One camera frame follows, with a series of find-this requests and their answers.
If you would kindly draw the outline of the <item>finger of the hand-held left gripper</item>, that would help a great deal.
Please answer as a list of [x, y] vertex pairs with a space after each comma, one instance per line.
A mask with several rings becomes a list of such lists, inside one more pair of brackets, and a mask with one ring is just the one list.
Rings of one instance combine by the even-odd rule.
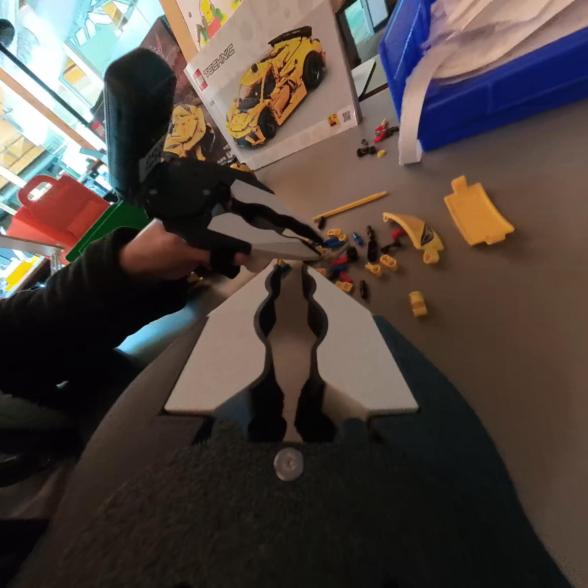
[[285, 237], [297, 237], [309, 243], [322, 243], [322, 235], [298, 218], [273, 192], [235, 180], [230, 188], [228, 211], [256, 229], [275, 231]]
[[321, 254], [303, 238], [289, 230], [285, 234], [274, 229], [260, 229], [248, 224], [242, 217], [224, 213], [213, 217], [209, 229], [221, 235], [249, 243], [248, 254], [251, 262], [270, 262], [274, 260], [315, 262]]

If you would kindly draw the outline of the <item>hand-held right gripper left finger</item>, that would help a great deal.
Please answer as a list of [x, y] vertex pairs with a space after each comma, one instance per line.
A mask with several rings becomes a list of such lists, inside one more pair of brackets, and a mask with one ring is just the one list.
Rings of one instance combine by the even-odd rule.
[[280, 441], [281, 388], [268, 334], [281, 271], [269, 264], [209, 313], [165, 403], [165, 413], [227, 419], [251, 441]]

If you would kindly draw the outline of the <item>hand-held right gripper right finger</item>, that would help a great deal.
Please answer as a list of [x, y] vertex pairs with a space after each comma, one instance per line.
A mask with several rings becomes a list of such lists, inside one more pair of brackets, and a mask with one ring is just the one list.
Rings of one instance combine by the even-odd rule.
[[300, 436], [329, 442], [348, 419], [413, 414], [419, 405], [376, 317], [317, 270], [303, 266], [307, 323], [315, 336], [300, 393]]

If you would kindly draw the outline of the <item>pile of small toy pieces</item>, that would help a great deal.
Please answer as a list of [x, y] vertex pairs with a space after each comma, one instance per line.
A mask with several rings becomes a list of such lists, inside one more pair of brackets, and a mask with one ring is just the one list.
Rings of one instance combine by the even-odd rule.
[[347, 235], [338, 228], [328, 229], [318, 249], [319, 264], [314, 269], [345, 293], [351, 294], [357, 285], [360, 298], [368, 300], [370, 292], [367, 282], [361, 279], [355, 283], [350, 269], [361, 267], [373, 276], [381, 277], [385, 267], [394, 268], [390, 253], [402, 246], [405, 235], [407, 231], [397, 224], [390, 234], [390, 242], [379, 245], [371, 225], [366, 226], [366, 238], [359, 232]]

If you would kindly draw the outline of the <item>person's left forearm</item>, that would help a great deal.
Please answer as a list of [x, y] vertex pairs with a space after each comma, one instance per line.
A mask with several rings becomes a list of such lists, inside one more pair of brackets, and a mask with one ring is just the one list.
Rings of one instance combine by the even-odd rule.
[[187, 303], [187, 278], [145, 281], [120, 267], [139, 233], [121, 228], [93, 242], [44, 288], [1, 300], [1, 392], [39, 398], [83, 364]]

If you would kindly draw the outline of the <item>grey desk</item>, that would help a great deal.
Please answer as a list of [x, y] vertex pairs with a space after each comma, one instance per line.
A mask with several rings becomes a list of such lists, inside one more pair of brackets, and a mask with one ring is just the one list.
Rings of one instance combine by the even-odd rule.
[[[369, 306], [421, 350], [460, 390], [494, 438], [536, 532], [577, 587], [587, 587], [587, 100], [425, 153], [399, 166], [358, 158], [383, 119], [388, 90], [360, 103], [357, 128], [256, 174], [310, 219], [377, 192], [387, 196], [329, 226], [381, 243], [383, 212], [407, 213], [437, 231], [437, 265], [405, 245], [400, 270], [371, 279]], [[444, 198], [465, 176], [481, 183], [515, 228], [494, 245], [470, 246]], [[423, 293], [415, 318], [408, 295]]]

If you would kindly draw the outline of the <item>person's left hand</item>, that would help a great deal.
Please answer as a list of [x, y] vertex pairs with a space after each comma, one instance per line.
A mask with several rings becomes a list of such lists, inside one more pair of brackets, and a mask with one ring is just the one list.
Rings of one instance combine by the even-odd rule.
[[118, 261], [121, 269], [135, 279], [174, 281], [188, 278], [199, 268], [228, 270], [234, 276], [246, 264], [247, 255], [231, 249], [206, 251], [192, 247], [153, 220], [124, 245]]

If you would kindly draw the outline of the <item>green plastic bin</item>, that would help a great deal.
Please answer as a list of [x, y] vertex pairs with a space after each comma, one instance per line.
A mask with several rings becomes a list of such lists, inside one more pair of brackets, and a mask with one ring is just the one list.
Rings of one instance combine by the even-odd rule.
[[65, 256], [67, 262], [74, 262], [87, 247], [96, 240], [107, 236], [119, 228], [132, 228], [141, 230], [150, 222], [149, 217], [142, 208], [119, 201], [111, 205], [99, 219], [89, 228], [80, 241]]

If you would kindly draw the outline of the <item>long yellow toy axle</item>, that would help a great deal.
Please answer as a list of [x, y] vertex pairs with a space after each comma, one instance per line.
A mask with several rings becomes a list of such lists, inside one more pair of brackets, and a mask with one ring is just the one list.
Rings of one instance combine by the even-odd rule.
[[363, 206], [365, 204], [368, 204], [370, 202], [377, 201], [381, 198], [384, 198], [385, 196], [387, 196], [387, 191], [378, 192], [378, 193], [363, 197], [359, 200], [347, 203], [347, 204], [342, 205], [340, 207], [337, 207], [333, 210], [329, 210], [327, 212], [320, 213], [319, 215], [313, 217], [312, 220], [314, 223], [317, 224], [323, 218], [326, 219], [328, 217], [334, 217], [335, 215], [346, 212], [348, 210], [355, 209], [355, 208], [358, 208], [358, 207]]

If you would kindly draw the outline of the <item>cluster of red black pieces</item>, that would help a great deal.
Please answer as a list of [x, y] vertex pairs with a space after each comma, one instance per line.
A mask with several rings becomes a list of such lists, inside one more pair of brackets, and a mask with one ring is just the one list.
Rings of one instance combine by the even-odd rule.
[[364, 158], [367, 156], [383, 158], [386, 155], [386, 150], [382, 149], [380, 144], [398, 132], [399, 125], [391, 125], [387, 119], [384, 119], [381, 124], [375, 128], [372, 143], [363, 139], [361, 146], [356, 150], [356, 156], [358, 158]]

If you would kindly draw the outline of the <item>red plastic bag holder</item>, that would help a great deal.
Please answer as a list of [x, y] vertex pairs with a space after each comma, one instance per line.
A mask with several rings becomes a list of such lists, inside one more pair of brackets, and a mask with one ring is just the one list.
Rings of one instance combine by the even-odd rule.
[[8, 236], [71, 250], [110, 204], [79, 181], [38, 175], [18, 191]]

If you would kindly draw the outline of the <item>yellow toy fender piece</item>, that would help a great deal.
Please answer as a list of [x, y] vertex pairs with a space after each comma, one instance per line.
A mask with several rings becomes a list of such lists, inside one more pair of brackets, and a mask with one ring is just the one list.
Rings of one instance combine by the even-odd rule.
[[384, 222], [397, 223], [408, 235], [413, 246], [423, 252], [423, 261], [427, 265], [439, 262], [440, 252], [445, 247], [437, 232], [425, 221], [411, 215], [398, 215], [384, 212]]

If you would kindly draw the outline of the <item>car instruction booklet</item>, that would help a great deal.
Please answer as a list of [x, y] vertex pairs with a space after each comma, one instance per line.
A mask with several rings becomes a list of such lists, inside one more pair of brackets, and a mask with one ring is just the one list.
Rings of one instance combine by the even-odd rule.
[[185, 73], [254, 171], [360, 121], [330, 1], [241, 2]]

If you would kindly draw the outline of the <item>dark toy car box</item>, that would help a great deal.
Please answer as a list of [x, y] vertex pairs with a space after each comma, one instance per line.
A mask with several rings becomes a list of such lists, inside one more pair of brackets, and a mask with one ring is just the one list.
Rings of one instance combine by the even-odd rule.
[[254, 171], [233, 154], [226, 138], [188, 80], [185, 74], [187, 61], [166, 17], [159, 17], [155, 21], [141, 46], [163, 58], [177, 78], [164, 151], [180, 158], [214, 161], [255, 177]]

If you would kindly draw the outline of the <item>yellow curved toy panel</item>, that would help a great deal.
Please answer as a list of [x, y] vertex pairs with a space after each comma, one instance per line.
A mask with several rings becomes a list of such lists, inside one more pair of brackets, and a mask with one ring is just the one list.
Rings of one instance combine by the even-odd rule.
[[445, 196], [445, 205], [468, 245], [494, 245], [515, 231], [496, 209], [481, 183], [469, 185], [462, 175], [452, 180], [451, 186], [453, 191]]

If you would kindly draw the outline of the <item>blue plastic bin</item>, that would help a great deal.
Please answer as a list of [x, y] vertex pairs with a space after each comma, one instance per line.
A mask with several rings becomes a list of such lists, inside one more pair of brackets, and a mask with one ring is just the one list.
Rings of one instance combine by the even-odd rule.
[[[379, 42], [397, 116], [423, 56], [432, 1], [398, 1]], [[587, 98], [587, 28], [454, 84], [431, 81], [417, 137], [424, 151]]]

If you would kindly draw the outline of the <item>stack of white paper bags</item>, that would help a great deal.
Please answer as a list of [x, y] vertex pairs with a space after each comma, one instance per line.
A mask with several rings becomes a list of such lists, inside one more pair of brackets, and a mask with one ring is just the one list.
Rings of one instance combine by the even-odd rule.
[[476, 77], [587, 27], [587, 1], [433, 1], [399, 111], [399, 164], [420, 162], [417, 138], [432, 80]]

